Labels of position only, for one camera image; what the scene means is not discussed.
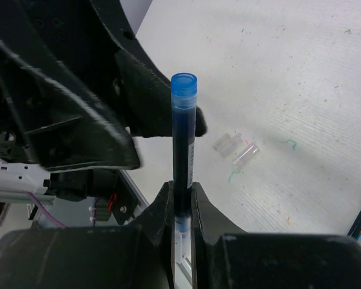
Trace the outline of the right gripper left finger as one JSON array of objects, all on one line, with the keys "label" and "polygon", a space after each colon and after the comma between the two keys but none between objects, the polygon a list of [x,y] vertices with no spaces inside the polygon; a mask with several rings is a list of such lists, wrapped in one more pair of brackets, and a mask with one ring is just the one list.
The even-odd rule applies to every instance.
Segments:
[{"label": "right gripper left finger", "polygon": [[173,181],[163,183],[154,201],[132,221],[141,225],[142,231],[153,245],[158,264],[148,261],[154,269],[154,276],[161,277],[161,285],[156,288],[174,288],[174,197]]}]

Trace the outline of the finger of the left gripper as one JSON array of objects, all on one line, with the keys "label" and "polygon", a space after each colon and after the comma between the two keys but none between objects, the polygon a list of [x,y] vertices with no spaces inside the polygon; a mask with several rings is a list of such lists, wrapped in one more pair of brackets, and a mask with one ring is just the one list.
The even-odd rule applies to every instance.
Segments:
[{"label": "finger of the left gripper", "polygon": [[117,46],[114,59],[124,101],[125,125],[134,137],[170,137],[170,80],[135,38],[120,1],[90,3],[108,38]]}]

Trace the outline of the clear pen cap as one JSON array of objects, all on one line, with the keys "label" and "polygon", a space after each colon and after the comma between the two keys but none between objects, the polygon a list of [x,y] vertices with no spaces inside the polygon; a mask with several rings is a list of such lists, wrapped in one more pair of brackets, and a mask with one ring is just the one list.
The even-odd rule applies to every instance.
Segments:
[{"label": "clear pen cap", "polygon": [[227,142],[225,142],[221,150],[221,156],[224,158],[228,157],[231,153],[233,153],[240,146],[242,146],[242,144],[243,144],[242,134],[240,132],[236,133],[233,137],[228,139]]},{"label": "clear pen cap", "polygon": [[230,134],[228,134],[228,133],[223,134],[221,137],[218,138],[218,140],[216,140],[214,142],[214,144],[212,145],[212,148],[216,151],[219,151],[224,146],[224,144],[228,140],[230,140],[230,138],[231,138]]},{"label": "clear pen cap", "polygon": [[240,169],[247,164],[258,152],[259,148],[255,143],[249,143],[248,146],[233,161],[233,165]]}]

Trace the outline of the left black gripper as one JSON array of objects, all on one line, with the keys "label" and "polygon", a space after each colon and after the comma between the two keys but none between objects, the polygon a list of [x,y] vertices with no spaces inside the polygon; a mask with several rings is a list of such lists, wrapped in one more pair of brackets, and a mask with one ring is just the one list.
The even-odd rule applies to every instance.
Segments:
[{"label": "left black gripper", "polygon": [[110,196],[117,170],[141,164],[118,51],[91,1],[0,1],[0,95],[58,197]]}]

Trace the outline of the dark navy pen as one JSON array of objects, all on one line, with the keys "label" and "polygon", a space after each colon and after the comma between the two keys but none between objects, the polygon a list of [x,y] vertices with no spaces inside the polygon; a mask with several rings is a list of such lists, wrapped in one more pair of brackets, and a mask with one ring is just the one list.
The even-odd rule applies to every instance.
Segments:
[{"label": "dark navy pen", "polygon": [[190,254],[191,191],[196,130],[197,77],[181,72],[171,78],[175,261]]}]

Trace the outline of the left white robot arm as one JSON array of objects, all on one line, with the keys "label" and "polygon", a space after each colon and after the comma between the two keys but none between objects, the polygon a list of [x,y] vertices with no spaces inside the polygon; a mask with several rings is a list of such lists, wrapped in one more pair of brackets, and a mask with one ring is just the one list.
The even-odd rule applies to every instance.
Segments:
[{"label": "left white robot arm", "polygon": [[0,1],[0,215],[6,203],[96,198],[123,224],[135,137],[169,137],[170,81],[120,1]]}]

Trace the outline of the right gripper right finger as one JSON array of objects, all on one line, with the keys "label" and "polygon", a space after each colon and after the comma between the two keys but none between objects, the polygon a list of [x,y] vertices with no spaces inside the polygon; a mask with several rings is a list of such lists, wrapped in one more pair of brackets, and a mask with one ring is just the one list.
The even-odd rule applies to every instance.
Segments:
[{"label": "right gripper right finger", "polygon": [[202,185],[195,182],[191,193],[191,268],[193,288],[230,288],[226,235],[244,234],[208,199]]}]

